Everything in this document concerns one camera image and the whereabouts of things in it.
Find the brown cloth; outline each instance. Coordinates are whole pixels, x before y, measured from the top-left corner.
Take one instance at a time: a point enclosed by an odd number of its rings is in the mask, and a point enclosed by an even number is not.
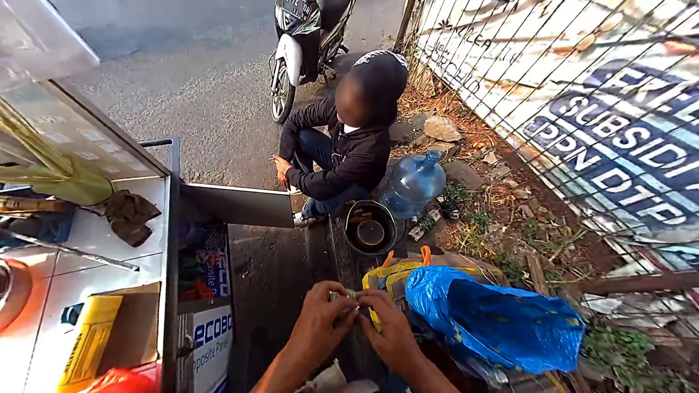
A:
[[[128,190],[116,191],[107,199],[104,215],[115,234],[131,247],[138,247],[152,233],[145,223],[161,214],[153,203]]]

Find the black hoodie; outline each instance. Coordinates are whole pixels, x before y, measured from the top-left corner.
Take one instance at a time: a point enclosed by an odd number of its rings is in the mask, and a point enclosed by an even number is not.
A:
[[[350,73],[363,85],[365,98],[375,109],[368,124],[345,134],[333,94],[292,113],[282,128],[279,156],[291,162],[299,131],[327,124],[333,141],[333,169],[302,173],[290,168],[286,173],[292,185],[319,201],[334,197],[353,184],[371,192],[386,173],[391,152],[388,128],[398,114],[397,102],[405,89],[408,66],[400,55],[375,50],[357,60]]]

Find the blue plastic bag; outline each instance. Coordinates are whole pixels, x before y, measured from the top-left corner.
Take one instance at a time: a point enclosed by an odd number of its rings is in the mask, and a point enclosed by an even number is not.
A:
[[[577,366],[585,326],[562,299],[483,285],[447,266],[415,269],[405,298],[446,336],[456,358],[475,352],[492,364],[536,374]]]

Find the motorcycle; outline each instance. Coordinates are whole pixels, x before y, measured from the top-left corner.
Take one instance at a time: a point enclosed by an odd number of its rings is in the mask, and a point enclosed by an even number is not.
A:
[[[282,124],[294,105],[296,87],[318,75],[335,78],[329,66],[343,45],[345,27],[356,0],[276,0],[275,26],[279,43],[270,56],[272,117]]]

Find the white motorcycle fender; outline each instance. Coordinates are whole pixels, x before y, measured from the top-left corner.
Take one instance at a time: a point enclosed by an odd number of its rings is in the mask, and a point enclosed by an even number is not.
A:
[[[298,82],[301,77],[301,59],[303,58],[301,44],[299,44],[289,34],[283,34],[282,37],[279,38],[277,52],[274,58],[276,60],[284,59],[284,62],[287,65],[289,82],[293,86],[298,86]]]

